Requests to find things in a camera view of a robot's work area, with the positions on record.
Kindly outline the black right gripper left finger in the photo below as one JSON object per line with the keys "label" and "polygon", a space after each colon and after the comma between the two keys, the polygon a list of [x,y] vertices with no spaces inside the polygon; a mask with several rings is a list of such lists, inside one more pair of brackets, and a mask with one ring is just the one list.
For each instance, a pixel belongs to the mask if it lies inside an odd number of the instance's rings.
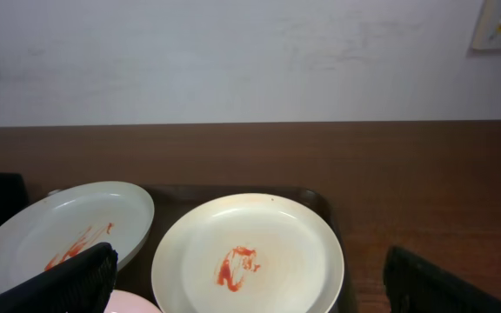
{"label": "black right gripper left finger", "polygon": [[98,243],[0,294],[0,313],[103,313],[117,263],[111,245]]}

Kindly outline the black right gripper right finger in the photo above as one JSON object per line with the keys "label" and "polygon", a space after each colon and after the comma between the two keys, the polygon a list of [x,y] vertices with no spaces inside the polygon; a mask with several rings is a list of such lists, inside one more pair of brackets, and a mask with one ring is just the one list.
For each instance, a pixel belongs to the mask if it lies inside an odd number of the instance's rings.
{"label": "black right gripper right finger", "polygon": [[501,313],[501,300],[402,247],[384,263],[391,313]]}

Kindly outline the pink-white plate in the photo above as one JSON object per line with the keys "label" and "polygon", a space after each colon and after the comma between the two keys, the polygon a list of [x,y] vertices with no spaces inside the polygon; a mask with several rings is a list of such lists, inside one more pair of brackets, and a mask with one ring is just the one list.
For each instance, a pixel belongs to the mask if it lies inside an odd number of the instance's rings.
{"label": "pink-white plate", "polygon": [[162,313],[147,299],[123,290],[113,290],[104,313]]}

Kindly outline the grey-white plate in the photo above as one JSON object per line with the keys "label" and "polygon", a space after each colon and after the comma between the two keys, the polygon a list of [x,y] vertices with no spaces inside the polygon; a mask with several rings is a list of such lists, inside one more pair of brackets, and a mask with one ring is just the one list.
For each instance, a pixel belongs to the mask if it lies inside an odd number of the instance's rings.
{"label": "grey-white plate", "polygon": [[145,244],[154,214],[150,194],[124,182],[79,185],[33,203],[0,226],[0,294],[101,242],[122,269]]}

